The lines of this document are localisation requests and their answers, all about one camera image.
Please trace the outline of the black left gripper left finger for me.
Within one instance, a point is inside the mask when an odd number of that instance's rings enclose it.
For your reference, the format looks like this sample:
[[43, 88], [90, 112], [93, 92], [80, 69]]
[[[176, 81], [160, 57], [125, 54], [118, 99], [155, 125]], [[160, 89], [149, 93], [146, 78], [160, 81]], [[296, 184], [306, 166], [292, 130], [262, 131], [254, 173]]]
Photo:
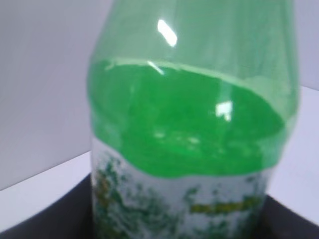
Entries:
[[93, 239], [91, 175], [58, 201], [0, 234], [2, 239]]

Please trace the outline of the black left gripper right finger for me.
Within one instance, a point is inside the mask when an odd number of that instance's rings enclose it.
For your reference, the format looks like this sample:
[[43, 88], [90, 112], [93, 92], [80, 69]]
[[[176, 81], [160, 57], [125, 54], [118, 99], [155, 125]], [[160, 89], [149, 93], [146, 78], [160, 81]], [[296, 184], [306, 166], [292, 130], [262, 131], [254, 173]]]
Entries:
[[319, 227], [267, 196], [259, 220], [260, 239], [317, 239]]

